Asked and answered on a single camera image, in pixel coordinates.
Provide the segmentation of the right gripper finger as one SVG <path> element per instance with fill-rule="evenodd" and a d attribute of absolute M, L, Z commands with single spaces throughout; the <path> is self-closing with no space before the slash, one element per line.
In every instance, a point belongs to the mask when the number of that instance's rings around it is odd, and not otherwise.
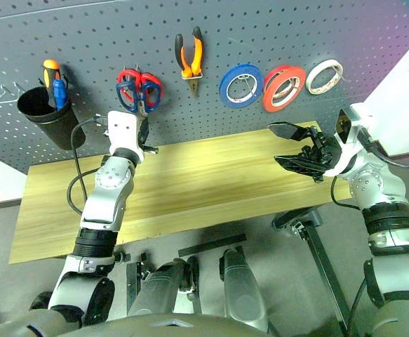
<path fill-rule="evenodd" d="M 295 156 L 275 156 L 277 162 L 283 169 L 309 176 L 312 179 L 322 179 L 326 168 L 322 164 L 307 160 L 298 155 Z"/>
<path fill-rule="evenodd" d="M 287 140 L 303 140 L 311 136 L 310 128 L 288 122 L 275 122 L 267 127 L 275 136 Z"/>

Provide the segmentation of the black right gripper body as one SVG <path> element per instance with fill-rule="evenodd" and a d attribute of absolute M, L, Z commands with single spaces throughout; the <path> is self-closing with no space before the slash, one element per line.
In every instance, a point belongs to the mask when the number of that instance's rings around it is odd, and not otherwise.
<path fill-rule="evenodd" d="M 307 128 L 306 137 L 313 145 L 302 147 L 305 174 L 315 183 L 321 183 L 326 171 L 333 169 L 340 160 L 340 145 L 334 136 L 319 131 L 315 126 Z"/>

